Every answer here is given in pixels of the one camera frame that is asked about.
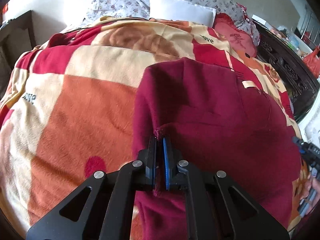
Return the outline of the person's right hand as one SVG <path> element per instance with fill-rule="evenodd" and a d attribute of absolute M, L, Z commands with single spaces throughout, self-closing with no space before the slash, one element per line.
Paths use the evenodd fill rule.
<path fill-rule="evenodd" d="M 314 190 L 312 199 L 308 200 L 308 196 L 311 194 L 311 190 Z M 313 209 L 319 202 L 319 180 L 313 175 L 309 174 L 307 181 L 303 184 L 302 190 L 299 195 L 300 201 L 305 200 L 308 203 L 307 208 L 305 208 L 300 217 L 304 217 L 309 213 L 312 213 Z"/>

